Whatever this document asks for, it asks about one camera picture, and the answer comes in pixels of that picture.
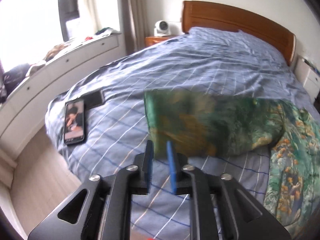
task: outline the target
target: wooden headboard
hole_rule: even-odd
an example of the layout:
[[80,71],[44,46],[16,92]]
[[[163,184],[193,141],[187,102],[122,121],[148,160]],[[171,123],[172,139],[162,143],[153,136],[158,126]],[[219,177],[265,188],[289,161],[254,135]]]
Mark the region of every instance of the wooden headboard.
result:
[[277,48],[288,66],[292,63],[296,36],[259,14],[220,3],[184,1],[182,30],[188,33],[195,26],[231,32],[242,30]]

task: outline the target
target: bed sheet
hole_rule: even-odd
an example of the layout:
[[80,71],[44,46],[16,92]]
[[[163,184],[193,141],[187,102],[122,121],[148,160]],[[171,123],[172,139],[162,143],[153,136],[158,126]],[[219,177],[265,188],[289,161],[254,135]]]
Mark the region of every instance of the bed sheet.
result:
[[[103,90],[106,103],[87,111],[86,142],[66,147],[65,102],[98,88]],[[274,47],[241,31],[192,28],[189,35],[100,68],[50,103],[45,118],[47,134],[81,181],[96,173],[115,174],[144,152],[148,127],[143,94],[157,88],[287,99],[320,120],[302,84]],[[267,147],[238,157],[194,157],[189,162],[209,174],[232,174],[263,202],[269,173]],[[155,239],[188,239],[188,202],[187,195],[172,194],[167,161],[154,160],[150,194],[132,200],[132,228]]]

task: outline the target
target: wooden floor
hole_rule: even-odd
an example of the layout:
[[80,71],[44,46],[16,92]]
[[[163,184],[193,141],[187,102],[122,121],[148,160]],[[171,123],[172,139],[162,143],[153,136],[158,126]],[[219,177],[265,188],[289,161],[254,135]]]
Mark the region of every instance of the wooden floor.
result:
[[[80,184],[43,127],[19,155],[10,192],[13,207],[26,234]],[[131,240],[145,239],[131,232]]]

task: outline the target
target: person on phone screen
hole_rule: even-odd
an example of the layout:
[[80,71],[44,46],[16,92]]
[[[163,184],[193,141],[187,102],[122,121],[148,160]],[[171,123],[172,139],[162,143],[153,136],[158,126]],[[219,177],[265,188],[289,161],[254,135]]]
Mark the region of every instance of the person on phone screen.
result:
[[67,119],[66,119],[66,131],[79,131],[82,129],[83,123],[82,118],[78,113],[78,107],[73,106],[67,110]]

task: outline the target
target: black phone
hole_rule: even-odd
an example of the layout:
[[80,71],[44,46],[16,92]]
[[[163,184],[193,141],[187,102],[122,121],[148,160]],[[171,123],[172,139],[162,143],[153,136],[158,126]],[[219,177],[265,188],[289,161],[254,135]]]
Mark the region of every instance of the black phone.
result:
[[80,98],[84,100],[86,110],[104,104],[104,97],[101,89],[85,93]]
[[80,143],[84,140],[84,100],[77,98],[65,104],[64,143]]

